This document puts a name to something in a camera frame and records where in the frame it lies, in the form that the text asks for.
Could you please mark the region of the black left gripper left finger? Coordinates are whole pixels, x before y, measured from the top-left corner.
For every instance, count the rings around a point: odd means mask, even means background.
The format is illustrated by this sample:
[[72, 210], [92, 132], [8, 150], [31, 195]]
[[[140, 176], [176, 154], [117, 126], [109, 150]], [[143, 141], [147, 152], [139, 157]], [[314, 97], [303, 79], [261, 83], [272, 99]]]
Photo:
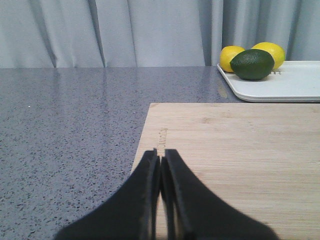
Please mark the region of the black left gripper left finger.
[[154, 240], [160, 192], [157, 150], [144, 152], [125, 183], [102, 205], [60, 230], [57, 240]]

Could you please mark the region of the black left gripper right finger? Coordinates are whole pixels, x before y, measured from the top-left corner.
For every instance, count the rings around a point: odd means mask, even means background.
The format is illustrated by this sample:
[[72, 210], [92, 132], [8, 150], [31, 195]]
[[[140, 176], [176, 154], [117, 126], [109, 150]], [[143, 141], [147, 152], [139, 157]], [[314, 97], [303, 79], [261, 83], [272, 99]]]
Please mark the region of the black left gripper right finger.
[[267, 225], [209, 190], [175, 149], [161, 159], [161, 195], [170, 240], [277, 240]]

